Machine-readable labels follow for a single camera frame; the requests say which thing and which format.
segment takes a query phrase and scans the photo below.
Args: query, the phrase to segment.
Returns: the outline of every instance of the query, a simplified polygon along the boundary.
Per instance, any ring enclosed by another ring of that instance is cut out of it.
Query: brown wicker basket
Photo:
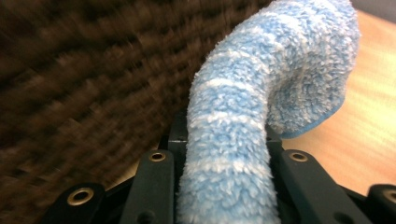
[[[0,223],[107,188],[187,105],[193,74],[269,0],[0,3]]]

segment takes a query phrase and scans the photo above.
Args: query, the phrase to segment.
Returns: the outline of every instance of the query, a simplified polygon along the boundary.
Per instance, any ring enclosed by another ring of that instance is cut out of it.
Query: wooden surface
[[[359,25],[344,105],[283,147],[311,153],[338,184],[366,195],[373,184],[396,185],[396,24],[359,12]]]

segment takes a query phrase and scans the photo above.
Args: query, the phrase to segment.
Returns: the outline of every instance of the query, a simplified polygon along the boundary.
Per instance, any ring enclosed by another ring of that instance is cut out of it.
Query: white stripe
[[[199,86],[196,86],[194,92],[201,92],[209,88],[216,88],[221,86],[236,87],[240,90],[248,91],[251,96],[259,98],[261,101],[265,100],[264,92],[261,89],[255,89],[252,85],[244,82],[235,82],[227,78],[213,78],[210,79]]]
[[[258,120],[254,120],[251,116],[246,115],[235,115],[226,112],[212,112],[211,114],[205,114],[196,118],[191,119],[190,127],[195,128],[199,123],[207,121],[209,123],[213,121],[223,121],[228,123],[244,123],[248,126],[259,129],[260,131],[264,131],[264,121],[261,122]]]
[[[269,39],[268,43],[273,44],[276,47],[276,50],[284,50],[285,47],[281,45],[279,42],[276,42],[276,36],[271,33],[266,33],[260,26],[253,26],[248,28],[243,28],[240,31],[241,34],[247,35],[258,35],[259,37],[267,37]]]
[[[247,60],[244,60],[245,62],[252,61],[255,66],[259,66],[258,69],[257,69],[258,71],[262,71],[264,74],[269,74],[270,73],[270,70],[269,70],[268,66],[266,64],[264,64],[260,58],[256,57],[255,55],[248,54],[248,53],[246,53],[246,52],[244,52],[242,50],[238,50],[238,51],[229,50],[229,49],[228,50],[223,50],[223,51],[220,51],[220,52],[215,53],[213,55],[210,55],[207,58],[207,60],[208,61],[212,61],[212,60],[215,60],[215,59],[220,58],[220,57],[230,57],[230,59],[246,58]]]
[[[288,26],[291,30],[293,30],[298,38],[300,39],[300,43],[303,44],[303,49],[306,49],[306,43],[308,40],[305,37],[305,31],[301,28],[300,26],[300,21],[290,15],[285,15],[285,14],[276,14],[273,12],[268,12],[266,15],[268,16],[273,16],[275,18],[279,19],[279,22]]]
[[[192,176],[196,172],[215,172],[218,174],[226,171],[234,171],[255,176],[271,176],[267,167],[252,162],[228,161],[226,159],[211,160],[204,159],[199,161],[189,161],[186,163],[185,172],[187,176]]]

